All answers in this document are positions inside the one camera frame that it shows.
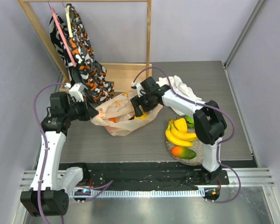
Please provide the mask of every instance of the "gray wall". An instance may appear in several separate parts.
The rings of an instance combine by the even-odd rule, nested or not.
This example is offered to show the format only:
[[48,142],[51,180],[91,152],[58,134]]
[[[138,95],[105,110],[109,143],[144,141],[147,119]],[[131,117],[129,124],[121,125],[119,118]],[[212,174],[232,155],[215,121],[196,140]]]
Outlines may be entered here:
[[[57,68],[17,1],[0,0],[0,224],[12,223],[23,172],[33,167],[39,150],[34,96],[56,82],[57,76]],[[52,91],[39,98],[41,118]]]
[[280,0],[269,0],[230,66],[254,148],[280,195]]
[[[256,2],[152,0],[151,61],[225,61]],[[61,3],[51,5],[65,18]],[[73,6],[84,21],[99,61],[146,60],[146,3],[74,3]],[[42,22],[47,27],[49,18],[42,17]]]

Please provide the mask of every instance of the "wooden rack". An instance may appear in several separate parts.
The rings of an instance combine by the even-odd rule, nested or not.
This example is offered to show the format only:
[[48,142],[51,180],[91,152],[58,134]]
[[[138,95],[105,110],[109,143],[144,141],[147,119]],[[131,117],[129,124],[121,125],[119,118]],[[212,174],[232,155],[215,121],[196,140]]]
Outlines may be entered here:
[[[107,68],[108,81],[114,81],[116,92],[125,92],[131,89],[131,82],[134,77],[144,68],[151,66],[149,63],[150,55],[150,22],[151,22],[151,0],[18,0],[21,8],[26,14],[27,18],[34,27],[36,33],[39,35],[41,41],[45,45],[46,49],[52,56],[57,67],[63,75],[63,82],[69,82],[68,71],[61,60],[58,52],[51,42],[47,31],[43,27],[41,21],[36,15],[30,2],[146,2],[147,3],[147,39],[146,39],[146,63],[102,63]],[[147,70],[139,76],[137,81],[143,81],[151,76],[151,70]]]

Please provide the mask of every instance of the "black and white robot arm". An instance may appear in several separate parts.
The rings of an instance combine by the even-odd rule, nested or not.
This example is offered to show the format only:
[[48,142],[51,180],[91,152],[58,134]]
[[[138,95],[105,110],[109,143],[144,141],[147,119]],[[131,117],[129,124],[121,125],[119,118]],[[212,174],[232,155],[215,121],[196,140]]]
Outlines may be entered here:
[[[69,89],[69,93],[52,93],[50,96],[51,115],[47,115],[41,123],[48,142],[48,154],[41,184],[42,210],[46,216],[65,215],[69,205],[69,195],[74,187],[78,183],[83,184],[89,180],[88,169],[83,167],[83,164],[68,168],[60,179],[57,176],[61,151],[71,122],[88,121],[98,114],[98,111],[88,103],[84,93],[85,88],[83,84],[78,83]],[[20,201],[32,216],[40,215],[37,191],[45,152],[45,139],[42,136],[40,163],[30,185],[30,191],[23,191],[20,197]]]
[[194,119],[196,135],[203,143],[202,166],[205,169],[205,179],[214,180],[221,170],[217,161],[217,147],[220,147],[218,143],[222,140],[227,125],[221,113],[201,105],[219,108],[217,103],[215,101],[205,103],[179,93],[195,102],[192,104],[176,96],[168,85],[160,87],[152,77],[141,83],[132,83],[132,88],[138,92],[138,95],[131,99],[137,117],[143,114],[142,111],[148,112],[161,104],[173,107]]

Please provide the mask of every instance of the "gray floor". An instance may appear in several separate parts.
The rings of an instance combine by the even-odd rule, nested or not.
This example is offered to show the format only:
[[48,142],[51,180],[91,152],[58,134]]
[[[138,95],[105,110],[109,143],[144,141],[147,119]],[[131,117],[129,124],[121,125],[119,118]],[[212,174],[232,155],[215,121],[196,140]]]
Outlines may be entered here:
[[[222,160],[252,159],[221,62],[166,62],[153,66],[163,68],[171,76],[179,76],[203,101],[217,101],[233,117],[237,133],[222,145]],[[153,77],[158,80],[163,75],[153,70]],[[173,161],[165,147],[164,132],[169,117],[176,116],[170,108],[163,107],[153,122],[125,137],[112,137],[104,127],[91,122],[73,122],[60,162]],[[231,134],[229,121],[227,125],[225,136]]]
[[[219,200],[232,198],[237,188],[222,188]],[[61,223],[60,217],[47,217]],[[111,198],[72,204],[64,216],[66,224],[273,224],[262,188],[242,188],[240,196],[227,204],[212,204],[201,197]],[[44,224],[27,213],[23,224]]]

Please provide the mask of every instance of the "round plate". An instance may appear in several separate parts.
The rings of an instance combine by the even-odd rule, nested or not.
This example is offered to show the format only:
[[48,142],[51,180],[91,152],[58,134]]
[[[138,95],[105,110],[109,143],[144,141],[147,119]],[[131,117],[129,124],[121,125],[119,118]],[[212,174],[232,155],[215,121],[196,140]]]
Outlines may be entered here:
[[[194,132],[195,132],[194,128],[189,128],[188,129],[188,133],[194,133]],[[181,158],[173,156],[171,154],[171,150],[175,145],[173,145],[171,142],[169,142],[166,137],[165,137],[165,145],[166,145],[166,148],[167,148],[168,152],[170,153],[170,155],[175,160],[177,160],[177,161],[179,161],[179,162],[181,162],[185,165],[189,165],[189,166],[198,166],[198,165],[202,164],[202,161],[203,161],[203,146],[202,146],[202,142],[200,140],[193,141],[193,146],[189,147],[189,149],[192,149],[194,152],[196,152],[196,157],[191,159],[191,160],[181,159]]]

